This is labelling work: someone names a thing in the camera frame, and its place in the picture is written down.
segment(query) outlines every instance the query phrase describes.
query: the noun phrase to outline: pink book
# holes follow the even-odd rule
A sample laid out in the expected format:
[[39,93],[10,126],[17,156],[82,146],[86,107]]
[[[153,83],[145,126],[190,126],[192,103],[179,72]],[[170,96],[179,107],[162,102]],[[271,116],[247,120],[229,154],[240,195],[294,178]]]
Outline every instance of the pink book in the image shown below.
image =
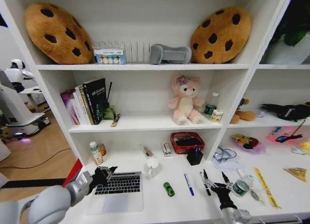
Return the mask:
[[72,124],[73,125],[79,125],[78,116],[77,116],[76,112],[74,111],[74,107],[73,107],[72,101],[71,101],[74,99],[73,92],[75,92],[75,89],[70,89],[70,90],[67,90],[67,91],[61,93],[60,96],[62,97],[64,106],[67,109],[67,112],[70,116]]

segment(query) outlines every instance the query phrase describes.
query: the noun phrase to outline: pink light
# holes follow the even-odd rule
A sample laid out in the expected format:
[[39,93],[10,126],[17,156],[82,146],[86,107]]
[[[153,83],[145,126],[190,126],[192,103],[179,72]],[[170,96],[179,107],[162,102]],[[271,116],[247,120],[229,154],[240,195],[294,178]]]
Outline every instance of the pink light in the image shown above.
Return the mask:
[[22,143],[31,143],[30,138],[23,138],[20,140]]

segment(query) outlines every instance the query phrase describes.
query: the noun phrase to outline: laptop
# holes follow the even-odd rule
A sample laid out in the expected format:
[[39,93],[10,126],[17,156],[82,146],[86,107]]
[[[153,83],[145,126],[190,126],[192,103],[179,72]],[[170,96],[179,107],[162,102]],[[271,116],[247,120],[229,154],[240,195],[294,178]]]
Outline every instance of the laptop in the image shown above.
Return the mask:
[[141,172],[115,173],[106,187],[93,189],[86,215],[143,210]]

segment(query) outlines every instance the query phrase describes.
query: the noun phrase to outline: tape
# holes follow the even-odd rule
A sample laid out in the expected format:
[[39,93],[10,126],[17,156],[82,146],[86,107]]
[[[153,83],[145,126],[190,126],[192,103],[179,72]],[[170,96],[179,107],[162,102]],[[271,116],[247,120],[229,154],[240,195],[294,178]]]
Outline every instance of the tape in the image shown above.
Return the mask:
[[254,171],[255,171],[258,179],[260,180],[260,183],[261,183],[263,189],[265,189],[265,191],[266,191],[266,194],[267,194],[267,197],[268,197],[268,200],[269,200],[271,206],[273,206],[275,208],[281,208],[280,206],[277,205],[276,200],[273,197],[273,195],[271,194],[271,192],[268,188],[268,185],[267,185],[266,181],[264,180],[264,177],[262,176],[260,170],[256,167],[254,167]]

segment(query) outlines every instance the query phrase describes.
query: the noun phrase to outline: white cup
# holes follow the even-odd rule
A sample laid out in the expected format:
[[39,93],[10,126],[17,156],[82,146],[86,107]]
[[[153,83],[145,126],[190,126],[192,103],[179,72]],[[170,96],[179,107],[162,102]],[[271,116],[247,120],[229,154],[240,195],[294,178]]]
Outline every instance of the white cup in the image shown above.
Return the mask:
[[146,162],[146,173],[147,178],[150,179],[155,177],[160,172],[160,165],[156,158],[149,158]]

